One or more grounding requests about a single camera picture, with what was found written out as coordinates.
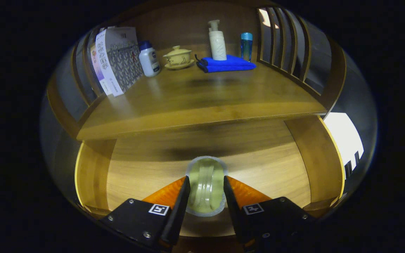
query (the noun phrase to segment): pump dispenser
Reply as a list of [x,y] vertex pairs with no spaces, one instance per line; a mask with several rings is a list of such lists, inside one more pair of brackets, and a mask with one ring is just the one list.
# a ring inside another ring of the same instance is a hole
[[226,61],[226,45],[223,32],[218,30],[220,20],[209,21],[209,39],[210,48],[212,49],[212,59],[217,61]]

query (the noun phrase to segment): cup lid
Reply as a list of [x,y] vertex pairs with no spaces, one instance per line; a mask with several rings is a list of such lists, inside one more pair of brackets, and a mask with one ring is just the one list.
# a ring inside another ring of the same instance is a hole
[[167,56],[175,56],[177,54],[181,54],[181,53],[190,53],[192,50],[187,50],[187,49],[180,49],[180,45],[176,45],[173,47],[173,51],[167,53],[166,55],[164,55],[164,57]]
[[252,40],[252,33],[244,32],[241,35],[242,40]]

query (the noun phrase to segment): blue towel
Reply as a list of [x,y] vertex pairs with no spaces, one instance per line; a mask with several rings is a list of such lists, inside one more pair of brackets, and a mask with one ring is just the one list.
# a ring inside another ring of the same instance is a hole
[[245,61],[241,58],[229,54],[226,57],[226,61],[216,61],[210,57],[205,57],[199,60],[195,55],[195,58],[198,61],[196,62],[196,65],[205,73],[251,70],[256,68],[254,63]]

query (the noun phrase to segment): blue bottle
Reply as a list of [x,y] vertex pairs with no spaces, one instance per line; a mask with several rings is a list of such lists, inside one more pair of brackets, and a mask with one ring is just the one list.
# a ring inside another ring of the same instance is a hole
[[245,61],[251,62],[251,54],[252,54],[252,33],[244,32],[241,35],[241,51],[242,51],[242,59]]

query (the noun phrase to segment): wooden shelf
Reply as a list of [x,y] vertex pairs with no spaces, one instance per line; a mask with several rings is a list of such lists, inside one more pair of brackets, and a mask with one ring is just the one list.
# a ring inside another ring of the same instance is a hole
[[323,114],[326,109],[315,98],[262,64],[251,71],[218,73],[204,73],[193,65],[143,76],[124,95],[106,97],[77,139],[116,139],[188,125]]

